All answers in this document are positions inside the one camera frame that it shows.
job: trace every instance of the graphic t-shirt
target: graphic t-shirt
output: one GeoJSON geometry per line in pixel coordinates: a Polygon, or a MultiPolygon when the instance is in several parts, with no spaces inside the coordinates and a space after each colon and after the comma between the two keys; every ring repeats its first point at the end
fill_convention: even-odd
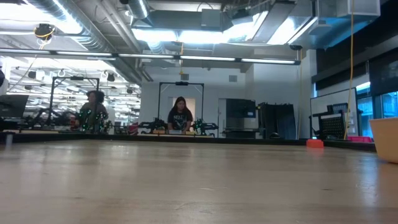
{"type": "Polygon", "coordinates": [[[178,111],[170,111],[168,123],[173,124],[174,130],[184,130],[187,127],[187,121],[193,121],[192,114],[190,111],[183,111],[179,113],[178,111]]]}

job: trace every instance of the metal frame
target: metal frame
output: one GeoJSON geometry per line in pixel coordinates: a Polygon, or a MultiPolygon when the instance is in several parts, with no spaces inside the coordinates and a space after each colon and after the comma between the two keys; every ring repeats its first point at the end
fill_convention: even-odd
{"type": "MultiPolygon", "coordinates": [[[[312,138],[313,137],[313,129],[312,129],[312,118],[313,118],[313,116],[312,116],[312,100],[313,99],[316,99],[316,98],[320,98],[320,97],[323,97],[323,96],[328,96],[328,95],[332,95],[332,94],[335,94],[335,93],[340,93],[340,92],[342,92],[342,91],[347,91],[347,90],[349,90],[349,88],[348,89],[345,89],[345,90],[340,90],[340,91],[336,91],[336,92],[333,92],[333,93],[328,93],[328,94],[325,94],[325,95],[322,95],[322,96],[317,96],[317,97],[312,97],[312,98],[310,98],[310,113],[311,113],[311,116],[310,116],[310,138],[312,138]]],[[[355,92],[355,107],[356,107],[356,110],[357,110],[357,113],[356,113],[356,120],[357,120],[357,127],[358,127],[358,129],[360,128],[359,127],[359,123],[358,123],[358,119],[359,119],[359,116],[358,116],[358,99],[356,98],[356,96],[357,96],[357,94],[356,94],[356,88],[355,87],[353,87],[353,88],[351,88],[351,91],[352,90],[354,90],[354,92],[355,92]]]]}
{"type": "MultiPolygon", "coordinates": [[[[157,118],[159,119],[160,116],[160,95],[162,94],[161,88],[163,84],[174,84],[174,85],[179,85],[179,82],[160,82],[159,83],[159,96],[157,99],[157,118]]],[[[205,84],[204,83],[184,83],[184,86],[189,86],[189,85],[200,85],[202,87],[201,91],[201,119],[203,120],[203,101],[204,101],[204,95],[205,95],[205,84]]]]}
{"type": "MultiPolygon", "coordinates": [[[[58,84],[55,84],[55,81],[56,81],[57,79],[61,79],[61,80],[62,80],[61,82],[63,82],[63,81],[66,80],[66,79],[69,79],[69,80],[78,80],[78,81],[82,81],[82,80],[96,80],[96,81],[97,81],[97,86],[94,86],[94,85],[93,85],[93,87],[96,87],[96,91],[99,91],[99,88],[100,88],[100,79],[99,79],[99,78],[84,78],[84,77],[52,77],[51,96],[50,96],[50,106],[49,106],[49,117],[47,118],[47,124],[49,124],[50,121],[51,121],[52,104],[53,104],[53,99],[54,99],[54,89],[55,89],[56,87],[58,87],[59,84],[61,84],[61,82],[58,83],[58,84]]],[[[97,113],[97,104],[95,104],[95,107],[94,107],[94,116],[96,116],[96,113],[97,113]]]]}

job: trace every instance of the window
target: window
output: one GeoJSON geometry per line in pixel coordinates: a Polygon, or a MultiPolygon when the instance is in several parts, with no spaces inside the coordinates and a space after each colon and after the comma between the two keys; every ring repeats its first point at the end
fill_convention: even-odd
{"type": "Polygon", "coordinates": [[[370,94],[371,83],[363,83],[356,87],[356,98],[358,101],[359,128],[362,136],[373,138],[370,120],[373,119],[373,102],[370,94]]]}
{"type": "Polygon", "coordinates": [[[398,97],[397,92],[382,95],[383,118],[398,117],[398,97]]]}

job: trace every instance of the ceiling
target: ceiling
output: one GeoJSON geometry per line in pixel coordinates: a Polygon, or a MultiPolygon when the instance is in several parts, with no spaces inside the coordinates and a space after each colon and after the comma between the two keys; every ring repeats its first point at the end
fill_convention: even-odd
{"type": "MultiPolygon", "coordinates": [[[[153,54],[153,46],[147,44],[147,39],[139,40],[139,37],[134,35],[134,30],[131,28],[145,30],[147,27],[139,27],[142,25],[141,21],[134,21],[131,23],[131,13],[125,5],[122,5],[119,0],[73,0],[73,2],[62,0],[60,2],[67,2],[68,6],[72,6],[73,11],[68,11],[73,15],[66,16],[66,21],[59,21],[54,18],[53,14],[44,13],[39,8],[31,5],[17,5],[17,4],[2,4],[2,13],[0,14],[0,47],[2,48],[17,48],[17,49],[38,49],[43,41],[36,38],[33,34],[33,30],[40,23],[54,24],[57,28],[51,42],[47,42],[44,46],[45,50],[70,50],[70,51],[86,51],[87,47],[82,44],[81,34],[73,32],[76,29],[76,23],[79,29],[84,24],[84,29],[88,28],[89,34],[96,32],[99,36],[98,39],[103,40],[103,44],[107,45],[107,48],[113,52],[144,52],[146,54],[153,54]]],[[[226,30],[225,34],[232,34],[233,39],[229,37],[228,42],[215,42],[210,44],[204,43],[190,43],[186,42],[183,45],[181,43],[164,41],[160,42],[163,48],[163,52],[168,54],[181,54],[184,55],[196,55],[196,56],[219,56],[219,57],[244,57],[244,58],[276,58],[276,59],[287,59],[295,60],[297,53],[291,50],[287,42],[286,36],[292,36],[298,34],[299,30],[303,30],[304,26],[309,25],[308,29],[305,29],[301,36],[297,38],[292,44],[302,45],[305,48],[318,48],[327,47],[335,41],[335,39],[343,39],[346,37],[344,34],[346,29],[347,19],[336,17],[336,4],[332,4],[335,0],[324,0],[321,1],[320,10],[315,9],[313,1],[311,0],[297,0],[297,3],[289,9],[283,9],[277,12],[276,3],[272,5],[274,1],[265,0],[209,0],[203,2],[200,0],[148,0],[150,11],[149,19],[153,13],[168,13],[170,17],[164,18],[166,24],[167,21],[175,19],[179,23],[178,26],[183,26],[184,23],[188,23],[188,18],[183,17],[186,15],[202,15],[203,9],[217,9],[222,13],[224,19],[221,20],[222,30],[226,30]],[[234,26],[231,23],[232,16],[238,11],[238,9],[244,9],[250,6],[250,16],[253,18],[253,22],[249,23],[250,26],[239,26],[238,29],[232,29],[234,26]],[[266,21],[275,25],[276,27],[264,27],[266,21]],[[332,30],[327,34],[326,37],[331,37],[330,41],[325,41],[325,37],[320,35],[311,36],[310,30],[318,25],[318,23],[308,24],[310,21],[315,21],[315,16],[323,17],[324,20],[329,21],[330,24],[337,24],[336,27],[332,27],[332,30]],[[243,30],[252,31],[254,30],[255,36],[252,39],[248,39],[248,35],[245,33],[243,39],[239,36],[243,30]],[[271,37],[268,41],[264,40],[264,35],[271,37]]],[[[364,17],[367,22],[370,22],[375,17],[364,17]]],[[[181,30],[176,30],[176,37],[178,39],[182,36],[181,30]]],[[[204,36],[196,37],[198,40],[204,42],[210,42],[213,39],[205,38],[204,36]]],[[[7,60],[9,70],[11,71],[11,83],[17,83],[20,81],[21,76],[25,74],[23,69],[29,67],[34,59],[29,57],[18,57],[18,58],[4,58],[7,60]]],[[[251,66],[248,63],[233,63],[233,62],[211,62],[211,61],[199,61],[199,60],[142,60],[136,61],[135,59],[127,59],[122,62],[113,63],[109,61],[100,60],[76,60],[76,58],[69,59],[49,59],[49,58],[38,58],[32,66],[35,71],[40,70],[40,73],[44,72],[45,77],[51,77],[57,75],[61,70],[66,71],[65,76],[69,75],[83,75],[85,77],[101,78],[101,86],[116,86],[116,89],[104,89],[104,92],[111,95],[127,96],[127,88],[134,87],[135,94],[131,95],[131,101],[138,102],[140,89],[138,85],[142,82],[162,82],[163,80],[169,80],[165,78],[167,75],[175,75],[175,71],[180,70],[180,67],[186,68],[205,68],[207,70],[216,69],[220,71],[220,68],[230,68],[238,70],[240,73],[245,73],[251,66]],[[123,64],[124,68],[119,68],[117,65],[123,64]],[[104,77],[104,71],[108,73],[115,73],[115,82],[107,82],[104,77]]],[[[31,84],[46,84],[48,85],[50,79],[43,80],[32,80],[28,78],[22,79],[21,83],[31,84]]],[[[91,83],[84,82],[79,85],[90,86],[91,83]]],[[[83,94],[86,89],[80,88],[80,93],[83,94]]],[[[28,92],[23,85],[16,86],[12,89],[12,92],[28,92]]],[[[69,91],[67,89],[60,89],[60,94],[69,91]]],[[[33,86],[29,92],[33,93],[49,93],[49,89],[46,86],[33,86]]],[[[125,106],[125,101],[115,101],[109,99],[107,103],[116,105],[117,108],[123,107],[123,110],[119,110],[118,115],[125,116],[129,112],[129,108],[138,109],[139,105],[134,107],[125,106]]],[[[74,110],[80,105],[73,104],[74,110]]]]}

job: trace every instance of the wooden tabletop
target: wooden tabletop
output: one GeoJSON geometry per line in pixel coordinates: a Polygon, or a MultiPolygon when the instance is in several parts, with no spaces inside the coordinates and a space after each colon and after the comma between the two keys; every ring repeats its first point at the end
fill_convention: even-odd
{"type": "Polygon", "coordinates": [[[62,141],[0,148],[5,224],[398,223],[398,166],[299,146],[62,141]]]}

